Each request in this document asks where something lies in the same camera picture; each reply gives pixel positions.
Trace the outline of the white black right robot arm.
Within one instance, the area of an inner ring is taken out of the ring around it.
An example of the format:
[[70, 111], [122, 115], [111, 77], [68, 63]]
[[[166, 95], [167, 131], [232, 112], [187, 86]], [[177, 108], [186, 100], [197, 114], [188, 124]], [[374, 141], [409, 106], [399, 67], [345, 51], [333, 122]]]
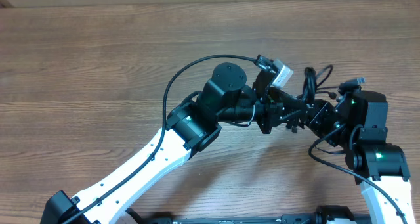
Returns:
[[341, 93], [336, 106], [314, 97], [306, 99], [304, 124], [319, 136], [311, 147], [322, 141], [341, 146], [346, 166], [314, 154], [310, 157], [355, 178], [372, 223], [415, 223], [405, 154], [387, 142], [386, 96], [359, 88]]

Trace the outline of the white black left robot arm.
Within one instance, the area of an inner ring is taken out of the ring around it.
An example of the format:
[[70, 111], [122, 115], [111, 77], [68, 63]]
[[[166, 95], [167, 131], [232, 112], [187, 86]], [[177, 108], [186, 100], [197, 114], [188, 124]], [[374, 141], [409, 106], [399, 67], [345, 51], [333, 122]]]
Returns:
[[266, 128], [269, 110], [285, 118], [285, 105], [268, 97], [282, 89], [293, 71], [279, 60], [259, 62], [255, 85], [249, 87], [242, 68], [219, 64], [202, 91], [166, 115], [165, 124], [133, 157], [97, 184], [69, 198], [60, 190], [45, 204], [42, 223], [116, 223], [134, 202], [170, 171], [207, 148], [220, 134], [219, 122]]

